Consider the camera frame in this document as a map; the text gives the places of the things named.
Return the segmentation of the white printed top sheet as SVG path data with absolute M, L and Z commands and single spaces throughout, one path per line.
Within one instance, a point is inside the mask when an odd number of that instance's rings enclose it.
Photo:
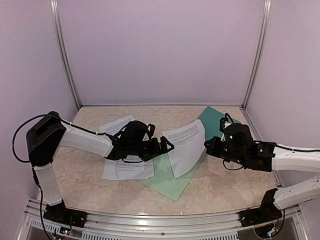
M 174 145 L 168 157 L 174 177 L 180 178 L 196 165 L 204 152 L 204 126 L 197 119 L 181 128 L 164 131 L 162 135 Z

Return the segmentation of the green file folder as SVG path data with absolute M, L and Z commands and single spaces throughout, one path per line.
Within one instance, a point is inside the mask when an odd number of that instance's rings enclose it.
M 208 106 L 190 124 L 163 131 L 162 135 L 174 145 L 174 149 L 153 159 L 154 176 L 141 182 L 177 201 L 205 156 L 205 141 L 222 137 L 220 119 L 224 116 L 224 113 Z

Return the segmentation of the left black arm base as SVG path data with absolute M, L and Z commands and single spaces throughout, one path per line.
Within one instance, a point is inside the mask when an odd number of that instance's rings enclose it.
M 82 210 L 67 208 L 64 202 L 46 205 L 43 218 L 70 227 L 84 228 L 88 213 Z

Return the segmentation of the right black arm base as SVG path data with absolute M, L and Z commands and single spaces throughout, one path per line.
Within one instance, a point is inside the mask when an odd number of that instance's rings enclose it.
M 259 225 L 283 217 L 282 211 L 274 205 L 274 196 L 277 190 L 277 188 L 268 190 L 259 207 L 248 208 L 238 213 L 242 227 Z

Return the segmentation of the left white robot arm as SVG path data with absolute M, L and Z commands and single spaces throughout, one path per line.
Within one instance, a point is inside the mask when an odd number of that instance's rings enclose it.
M 51 207 L 49 212 L 63 223 L 70 211 L 61 203 L 63 197 L 58 187 L 53 161 L 60 148 L 88 152 L 111 161 L 125 161 L 138 157 L 148 162 L 169 153 L 175 146 L 164 136 L 154 136 L 155 126 L 132 120 L 116 133 L 94 132 L 62 119 L 55 111 L 41 115 L 40 120 L 26 133 L 28 158 L 37 177 L 42 196 Z

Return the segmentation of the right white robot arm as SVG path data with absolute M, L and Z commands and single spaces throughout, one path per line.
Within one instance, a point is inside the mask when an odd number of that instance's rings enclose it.
M 207 155 L 253 171 L 309 174 L 308 179 L 266 192 L 264 204 L 255 212 L 260 222 L 268 221 L 276 209 L 283 210 L 319 198 L 319 149 L 255 140 L 250 128 L 241 123 L 226 123 L 221 132 L 221 137 L 214 136 L 204 142 Z

